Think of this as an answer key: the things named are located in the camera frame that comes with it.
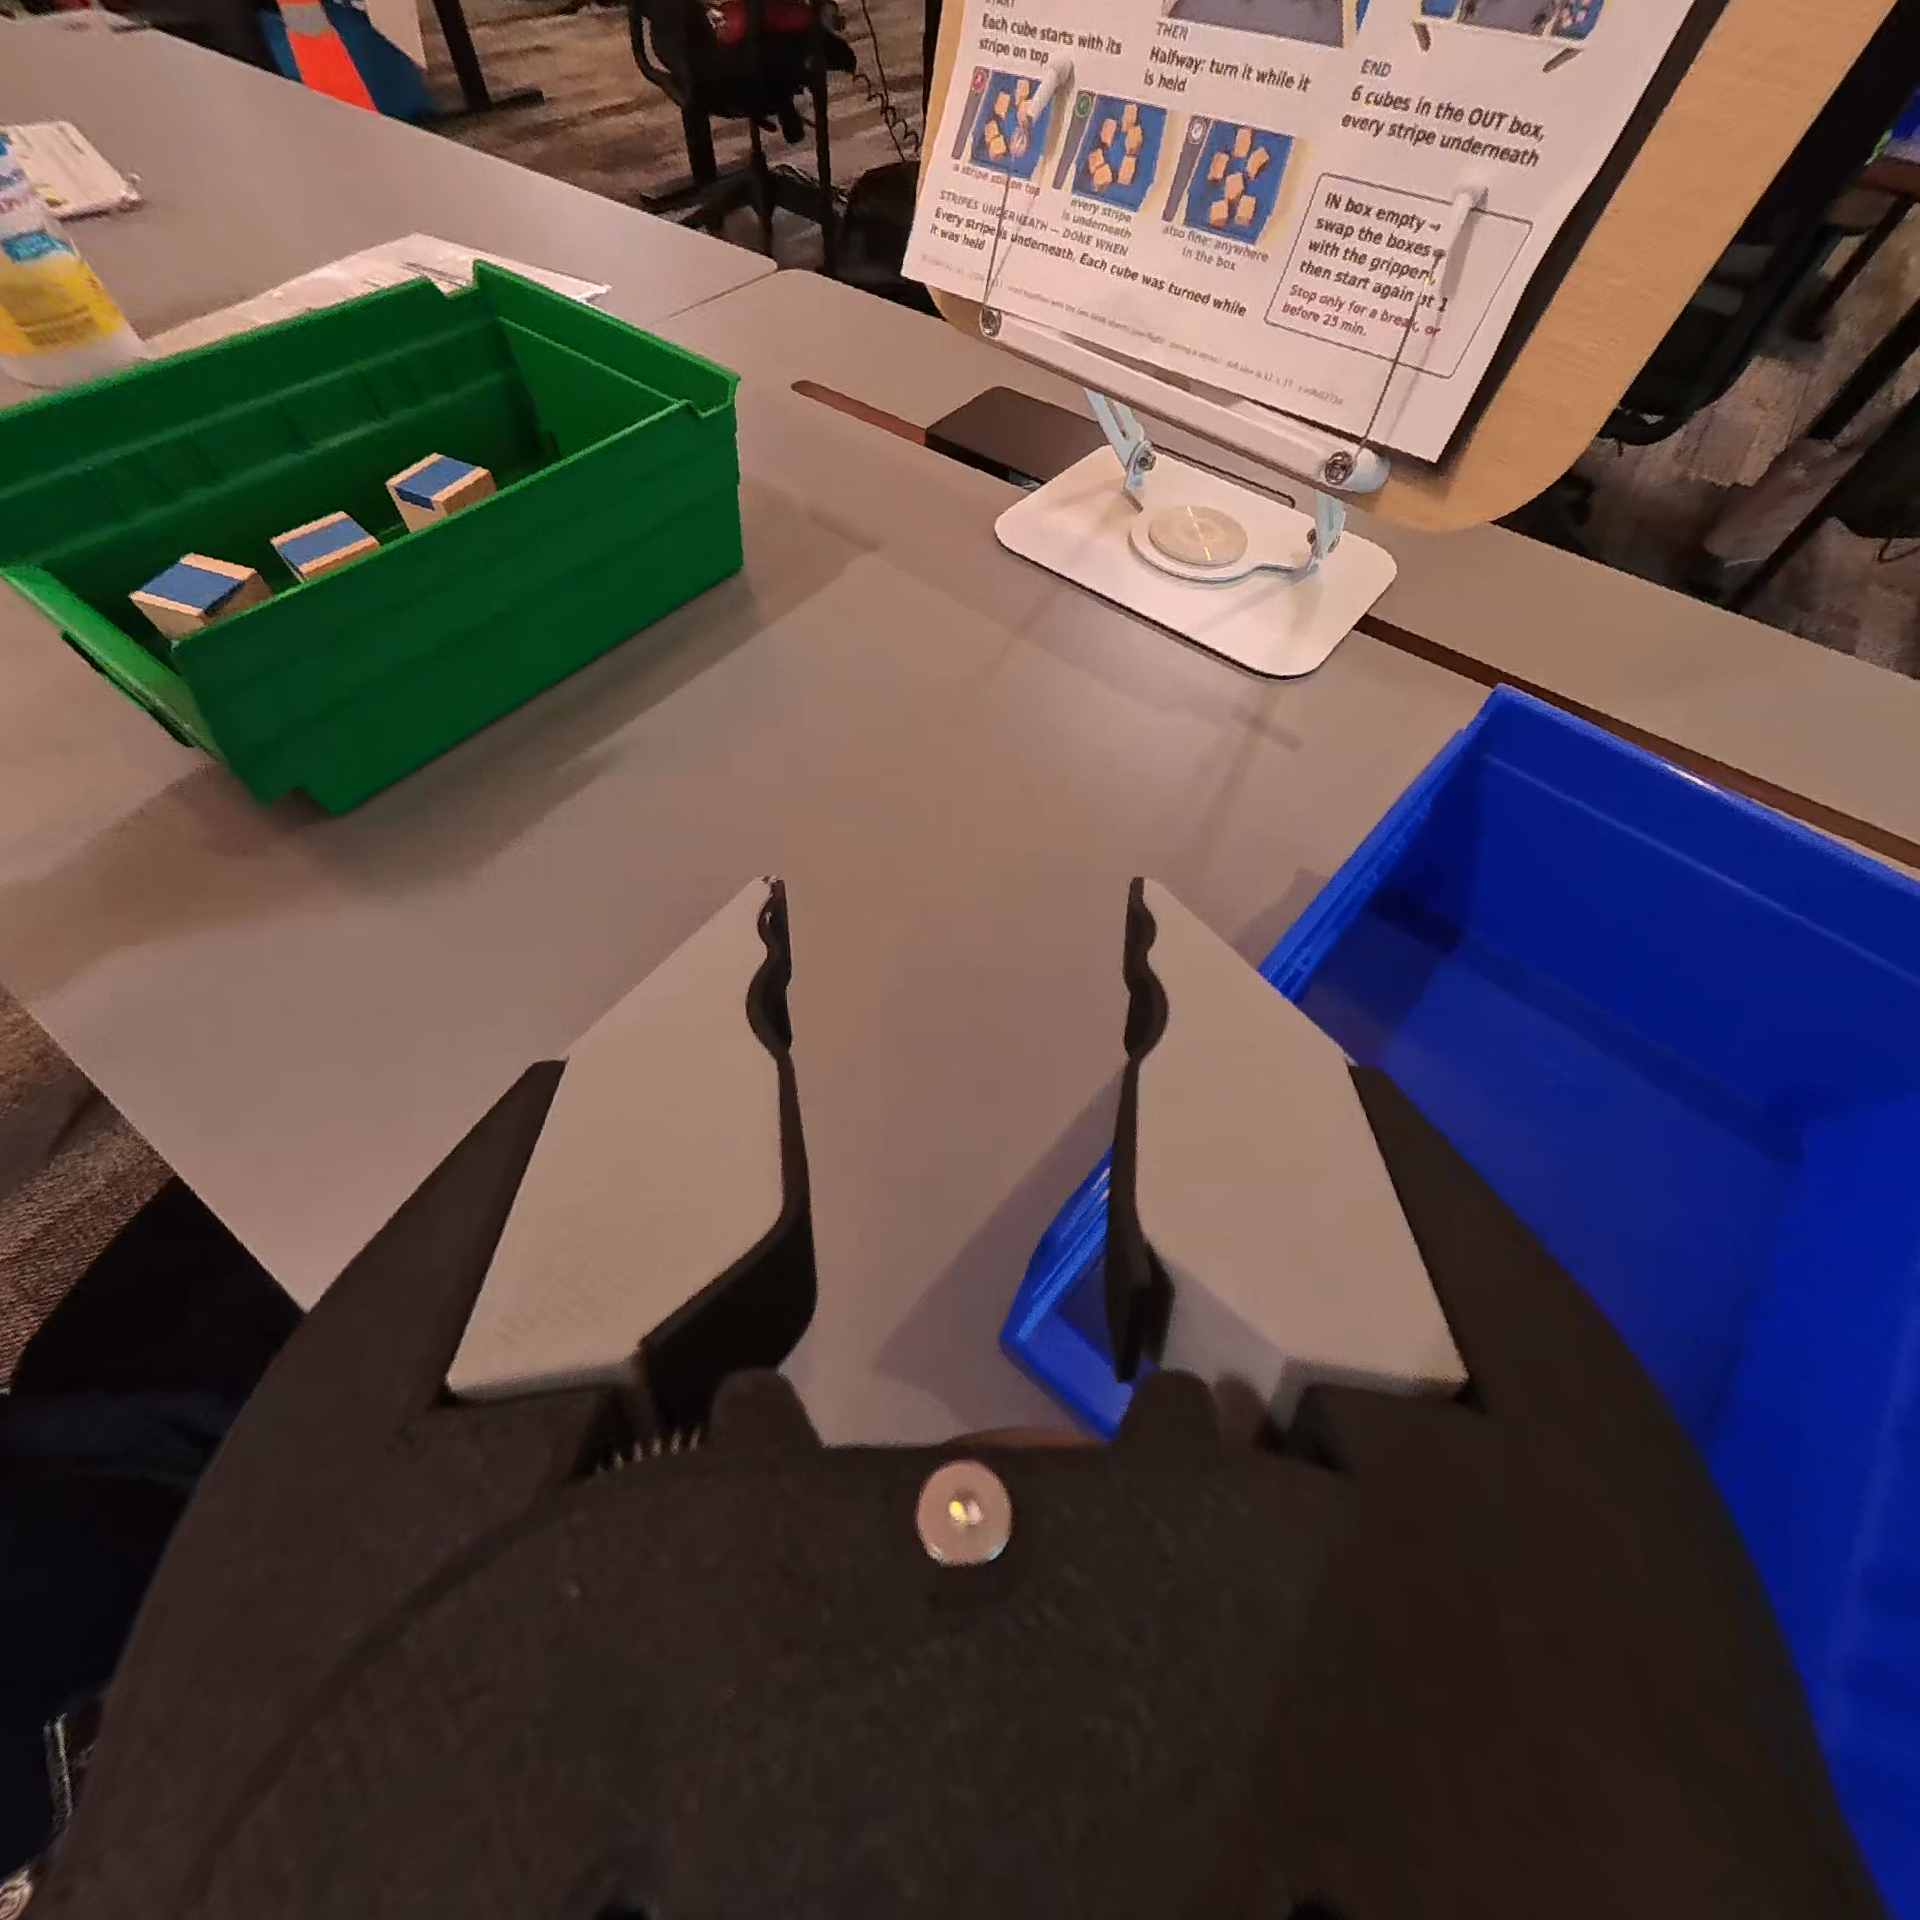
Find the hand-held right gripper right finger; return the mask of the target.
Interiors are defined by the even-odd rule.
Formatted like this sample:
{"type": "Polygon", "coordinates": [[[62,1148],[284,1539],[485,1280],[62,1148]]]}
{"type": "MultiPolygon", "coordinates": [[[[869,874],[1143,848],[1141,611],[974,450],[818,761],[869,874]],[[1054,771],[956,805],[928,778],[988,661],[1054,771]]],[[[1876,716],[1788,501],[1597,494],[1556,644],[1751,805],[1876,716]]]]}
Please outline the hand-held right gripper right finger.
{"type": "Polygon", "coordinates": [[[1244,1404],[1469,1374],[1341,1049],[1162,883],[1124,907],[1106,1227],[1116,1381],[1244,1404]]]}

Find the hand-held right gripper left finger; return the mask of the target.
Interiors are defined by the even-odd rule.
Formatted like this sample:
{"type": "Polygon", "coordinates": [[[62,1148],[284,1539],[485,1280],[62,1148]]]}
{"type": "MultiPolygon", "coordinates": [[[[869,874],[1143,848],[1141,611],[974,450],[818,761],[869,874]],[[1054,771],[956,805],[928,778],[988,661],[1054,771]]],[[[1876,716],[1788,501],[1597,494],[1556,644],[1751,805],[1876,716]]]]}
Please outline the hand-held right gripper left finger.
{"type": "Polygon", "coordinates": [[[446,1386],[707,1404],[818,1304],[787,898],[751,879],[570,1047],[446,1386]]]}

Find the blue plastic bin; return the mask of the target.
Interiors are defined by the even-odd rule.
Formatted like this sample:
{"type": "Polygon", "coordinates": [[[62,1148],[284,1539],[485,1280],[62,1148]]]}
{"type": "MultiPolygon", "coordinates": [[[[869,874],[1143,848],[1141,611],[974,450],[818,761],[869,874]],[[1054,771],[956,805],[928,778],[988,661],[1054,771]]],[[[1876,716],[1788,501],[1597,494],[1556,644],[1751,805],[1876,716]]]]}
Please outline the blue plastic bin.
{"type": "MultiPolygon", "coordinates": [[[[1468,1381],[1125,1505],[1120,1916],[1916,1916],[1916,881],[1497,691],[1253,966],[1468,1381]]],[[[1112,1152],[1006,1358],[1106,1443],[1112,1152]]]]}

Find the green plastic bin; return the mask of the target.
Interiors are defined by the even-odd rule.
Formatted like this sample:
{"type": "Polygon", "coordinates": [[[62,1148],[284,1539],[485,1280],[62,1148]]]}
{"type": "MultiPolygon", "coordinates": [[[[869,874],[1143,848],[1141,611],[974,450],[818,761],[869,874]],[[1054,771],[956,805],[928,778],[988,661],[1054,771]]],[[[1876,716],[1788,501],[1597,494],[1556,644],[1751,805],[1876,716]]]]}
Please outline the green plastic bin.
{"type": "Polygon", "coordinates": [[[3,582],[262,805],[343,815],[741,571],[740,378],[480,264],[3,409],[3,582]],[[446,454],[494,496],[407,533],[446,454]],[[299,585],[276,534],[380,549],[299,585]],[[271,600],[168,642],[130,592],[199,554],[271,600]]]}

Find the blue striped wooden cube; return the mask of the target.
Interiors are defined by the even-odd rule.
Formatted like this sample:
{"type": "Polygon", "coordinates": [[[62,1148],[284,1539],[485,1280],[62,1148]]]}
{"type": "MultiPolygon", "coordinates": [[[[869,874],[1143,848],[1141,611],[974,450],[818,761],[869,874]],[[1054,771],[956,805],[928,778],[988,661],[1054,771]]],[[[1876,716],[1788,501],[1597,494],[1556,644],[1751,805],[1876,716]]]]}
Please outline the blue striped wooden cube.
{"type": "Polygon", "coordinates": [[[169,644],[271,599],[256,569],[199,553],[182,554],[127,594],[132,609],[169,644]]]}
{"type": "Polygon", "coordinates": [[[405,533],[419,533],[490,501],[494,472],[477,463],[430,452],[386,480],[386,494],[405,533]]]}
{"type": "Polygon", "coordinates": [[[380,540],[349,512],[333,511],[269,540],[277,564],[308,585],[377,554],[380,540]]]}

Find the person's dark trousers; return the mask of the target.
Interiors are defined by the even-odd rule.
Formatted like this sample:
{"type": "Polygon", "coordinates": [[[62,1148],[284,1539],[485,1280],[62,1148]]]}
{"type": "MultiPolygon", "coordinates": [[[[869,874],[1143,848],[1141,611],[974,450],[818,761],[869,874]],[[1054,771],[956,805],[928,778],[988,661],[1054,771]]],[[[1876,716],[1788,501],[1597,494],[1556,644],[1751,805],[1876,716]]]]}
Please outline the person's dark trousers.
{"type": "Polygon", "coordinates": [[[24,1344],[2,1411],[2,1872],[55,1825],[43,1730],[100,1700],[301,1309],[169,1179],[24,1344]]]}

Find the instruction sheet on stand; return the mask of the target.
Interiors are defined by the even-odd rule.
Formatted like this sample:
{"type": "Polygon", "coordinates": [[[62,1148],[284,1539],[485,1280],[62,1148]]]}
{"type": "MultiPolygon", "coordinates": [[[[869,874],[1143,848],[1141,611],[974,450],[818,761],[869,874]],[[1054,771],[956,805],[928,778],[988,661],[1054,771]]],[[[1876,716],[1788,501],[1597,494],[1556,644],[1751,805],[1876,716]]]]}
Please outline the instruction sheet on stand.
{"type": "Polygon", "coordinates": [[[1080,389],[1104,436],[1001,515],[999,545],[1260,678],[1318,671],[1396,579],[1350,515],[1472,529],[1570,468],[1878,37],[1903,58],[1916,6],[1691,5],[1436,463],[930,293],[1080,389]]]}

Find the white bagged paper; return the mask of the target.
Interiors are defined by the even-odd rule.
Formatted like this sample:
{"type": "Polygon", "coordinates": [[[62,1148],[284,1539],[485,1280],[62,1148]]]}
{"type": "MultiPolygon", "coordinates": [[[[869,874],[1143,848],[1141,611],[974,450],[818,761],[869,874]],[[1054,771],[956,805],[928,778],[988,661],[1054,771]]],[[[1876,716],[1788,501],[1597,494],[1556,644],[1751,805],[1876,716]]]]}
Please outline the white bagged paper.
{"type": "Polygon", "coordinates": [[[419,281],[443,297],[472,291],[477,268],[519,277],[579,305],[610,295],[606,282],[570,277],[496,252],[472,251],[427,235],[405,235],[374,248],[323,263],[248,301],[235,301],[183,320],[150,341],[150,355],[164,358],[223,343],[235,335],[315,315],[349,301],[394,291],[419,281]]]}

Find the printed instruction sheet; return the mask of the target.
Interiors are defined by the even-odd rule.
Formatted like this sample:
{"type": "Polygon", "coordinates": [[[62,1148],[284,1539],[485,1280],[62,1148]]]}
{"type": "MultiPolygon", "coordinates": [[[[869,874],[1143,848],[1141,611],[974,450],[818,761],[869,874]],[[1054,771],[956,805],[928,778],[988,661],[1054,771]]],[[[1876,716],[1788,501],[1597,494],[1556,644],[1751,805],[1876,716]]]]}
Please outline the printed instruction sheet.
{"type": "Polygon", "coordinates": [[[1436,465],[1691,12],[958,5],[905,273],[1436,465]]]}

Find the white disinfecting wipes canister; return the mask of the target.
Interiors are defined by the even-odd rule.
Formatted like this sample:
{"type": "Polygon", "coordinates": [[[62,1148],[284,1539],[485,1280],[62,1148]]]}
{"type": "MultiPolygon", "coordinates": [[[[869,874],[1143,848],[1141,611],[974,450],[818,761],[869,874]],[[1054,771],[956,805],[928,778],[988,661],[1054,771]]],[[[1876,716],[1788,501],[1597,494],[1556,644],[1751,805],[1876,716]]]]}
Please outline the white disinfecting wipes canister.
{"type": "Polygon", "coordinates": [[[2,370],[51,393],[143,365],[150,351],[8,145],[2,146],[2,370]]]}

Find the black office chair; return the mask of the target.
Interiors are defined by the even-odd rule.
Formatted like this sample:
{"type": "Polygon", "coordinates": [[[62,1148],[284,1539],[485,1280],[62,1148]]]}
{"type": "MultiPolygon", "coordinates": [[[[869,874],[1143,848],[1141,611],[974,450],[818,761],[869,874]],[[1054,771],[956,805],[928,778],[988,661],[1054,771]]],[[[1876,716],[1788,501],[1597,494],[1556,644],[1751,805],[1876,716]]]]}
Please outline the black office chair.
{"type": "Polygon", "coordinates": [[[686,177],[634,206],[715,235],[749,213],[764,252],[792,215],[837,258],[844,197],[832,171],[830,83],[853,81],[846,9],[834,2],[628,2],[640,77],[680,119],[686,177]]]}

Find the small white card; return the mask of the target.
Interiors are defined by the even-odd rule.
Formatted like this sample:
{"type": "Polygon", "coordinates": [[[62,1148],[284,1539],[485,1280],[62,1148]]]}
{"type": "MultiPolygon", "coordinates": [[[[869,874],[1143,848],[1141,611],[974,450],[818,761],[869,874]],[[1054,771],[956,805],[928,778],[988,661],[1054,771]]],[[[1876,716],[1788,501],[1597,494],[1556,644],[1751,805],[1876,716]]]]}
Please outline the small white card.
{"type": "Polygon", "coordinates": [[[109,219],[143,205],[138,179],[116,168],[67,121],[3,124],[2,141],[32,193],[63,224],[109,219]]]}

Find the orange traffic cone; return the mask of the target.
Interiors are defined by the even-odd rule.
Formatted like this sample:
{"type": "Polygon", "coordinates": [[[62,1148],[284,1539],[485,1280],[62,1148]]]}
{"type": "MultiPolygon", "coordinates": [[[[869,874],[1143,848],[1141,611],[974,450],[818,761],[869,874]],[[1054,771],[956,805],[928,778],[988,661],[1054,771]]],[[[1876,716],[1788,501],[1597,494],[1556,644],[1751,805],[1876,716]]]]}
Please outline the orange traffic cone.
{"type": "Polygon", "coordinates": [[[380,115],[372,16],[360,2],[276,2],[284,68],[305,90],[380,115]]]}

